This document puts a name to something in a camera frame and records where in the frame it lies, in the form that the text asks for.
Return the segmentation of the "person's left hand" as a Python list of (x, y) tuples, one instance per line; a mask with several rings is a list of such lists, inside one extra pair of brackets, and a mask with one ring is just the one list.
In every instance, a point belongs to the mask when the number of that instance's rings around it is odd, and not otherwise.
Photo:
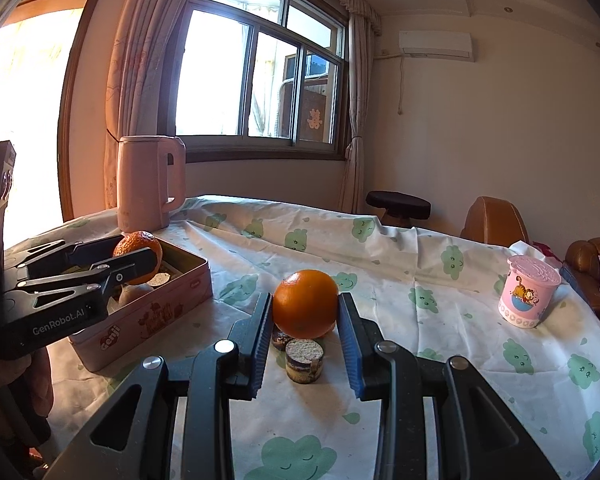
[(0, 479), (42, 479), (48, 471), (42, 444), (54, 403), (50, 357), (35, 350), (13, 361), (0, 359)]

